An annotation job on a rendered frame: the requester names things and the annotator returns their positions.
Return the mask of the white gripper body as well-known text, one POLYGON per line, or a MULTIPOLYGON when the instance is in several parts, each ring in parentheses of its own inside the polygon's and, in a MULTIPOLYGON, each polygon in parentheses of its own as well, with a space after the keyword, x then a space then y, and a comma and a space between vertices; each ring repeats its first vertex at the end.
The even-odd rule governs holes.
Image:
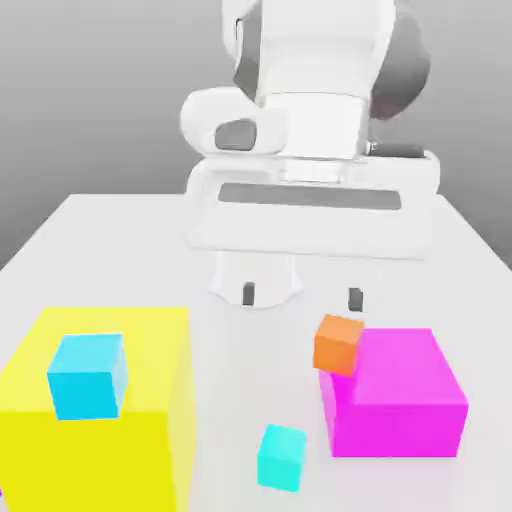
POLYGON ((432 238, 440 162, 422 158, 363 157, 323 169, 316 161, 272 156, 215 156, 192 170, 185 198, 187 240, 213 251, 420 259, 432 238), (222 202, 223 185, 323 192, 325 206, 222 202))

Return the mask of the small orange cube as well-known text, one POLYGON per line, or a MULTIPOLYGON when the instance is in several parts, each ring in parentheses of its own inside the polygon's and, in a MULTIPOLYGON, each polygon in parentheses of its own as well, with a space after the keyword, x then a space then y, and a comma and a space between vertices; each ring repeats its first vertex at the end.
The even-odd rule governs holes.
POLYGON ((364 323, 335 315, 325 315, 314 337, 313 366, 316 369, 351 377, 364 323))

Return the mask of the small cyan cube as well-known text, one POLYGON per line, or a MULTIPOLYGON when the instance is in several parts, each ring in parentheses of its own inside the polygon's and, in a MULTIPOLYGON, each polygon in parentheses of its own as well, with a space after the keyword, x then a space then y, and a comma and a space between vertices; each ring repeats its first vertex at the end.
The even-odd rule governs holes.
POLYGON ((307 435, 303 430, 269 424, 257 455, 257 482, 263 487, 298 492, 307 435))

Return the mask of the small blue cube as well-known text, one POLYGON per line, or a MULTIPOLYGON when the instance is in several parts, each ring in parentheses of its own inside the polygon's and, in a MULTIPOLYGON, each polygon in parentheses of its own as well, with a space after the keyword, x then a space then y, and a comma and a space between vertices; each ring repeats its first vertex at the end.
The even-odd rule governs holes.
POLYGON ((63 336, 47 379, 58 420, 119 418, 128 385, 123 335, 63 336))

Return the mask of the large magenta box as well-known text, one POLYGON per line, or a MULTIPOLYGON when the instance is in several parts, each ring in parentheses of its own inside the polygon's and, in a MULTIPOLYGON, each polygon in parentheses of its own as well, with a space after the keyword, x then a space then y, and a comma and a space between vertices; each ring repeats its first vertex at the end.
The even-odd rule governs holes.
POLYGON ((319 383, 334 457, 457 455, 469 404, 431 330, 369 328, 354 375, 319 383))

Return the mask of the large yellow box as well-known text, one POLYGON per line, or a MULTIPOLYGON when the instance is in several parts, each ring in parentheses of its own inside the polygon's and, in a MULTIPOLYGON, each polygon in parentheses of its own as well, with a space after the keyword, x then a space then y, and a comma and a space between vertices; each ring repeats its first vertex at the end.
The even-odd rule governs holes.
POLYGON ((8 512, 187 512, 197 438, 183 307, 48 307, 0 372, 8 512), (66 335, 118 333, 128 385, 116 419, 57 419, 47 371, 66 335))

